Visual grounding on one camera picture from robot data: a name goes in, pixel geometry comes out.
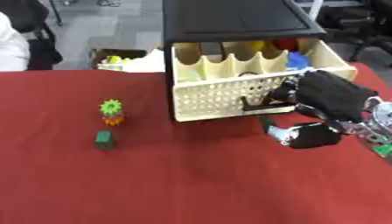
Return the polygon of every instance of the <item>drawer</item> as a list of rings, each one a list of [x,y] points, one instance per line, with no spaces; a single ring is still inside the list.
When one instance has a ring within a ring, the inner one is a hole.
[[[323,41],[298,40],[299,49],[311,67],[348,80],[356,75]],[[290,112],[294,107],[243,111],[241,97],[260,104],[263,97],[288,76],[307,69],[286,71],[288,51],[279,51],[267,41],[220,43],[222,53],[203,54],[200,44],[181,43],[171,48],[174,117],[179,122]]]

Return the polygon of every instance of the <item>person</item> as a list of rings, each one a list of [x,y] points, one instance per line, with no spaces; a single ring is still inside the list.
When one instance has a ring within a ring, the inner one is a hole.
[[[29,44],[0,12],[0,71],[24,71],[30,59]]]

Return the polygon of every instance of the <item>black glove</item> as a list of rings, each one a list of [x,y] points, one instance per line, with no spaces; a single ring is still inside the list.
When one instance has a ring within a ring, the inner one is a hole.
[[[295,90],[294,97],[289,92]],[[291,81],[271,91],[269,98],[311,106],[323,112],[329,120],[360,123],[365,101],[378,93],[355,85],[338,75],[326,71],[307,72],[297,85]]]

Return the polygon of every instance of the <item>green object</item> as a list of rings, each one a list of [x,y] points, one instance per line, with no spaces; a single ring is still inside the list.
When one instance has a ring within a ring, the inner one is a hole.
[[[123,60],[121,59],[120,56],[108,56],[107,57],[107,62],[109,64],[118,64],[118,63],[122,63]]]
[[[382,146],[374,147],[373,149],[377,154],[385,158],[392,152],[392,144],[384,144]]]
[[[95,146],[101,150],[113,148],[113,139],[110,131],[98,131],[95,137]]]
[[[105,101],[101,105],[101,112],[105,116],[113,116],[120,113],[123,110],[123,104],[118,100]]]

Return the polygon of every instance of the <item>green block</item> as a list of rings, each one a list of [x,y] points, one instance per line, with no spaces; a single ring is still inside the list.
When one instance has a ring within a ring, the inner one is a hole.
[[[98,131],[95,136],[95,146],[101,150],[113,148],[113,139],[110,131]]]

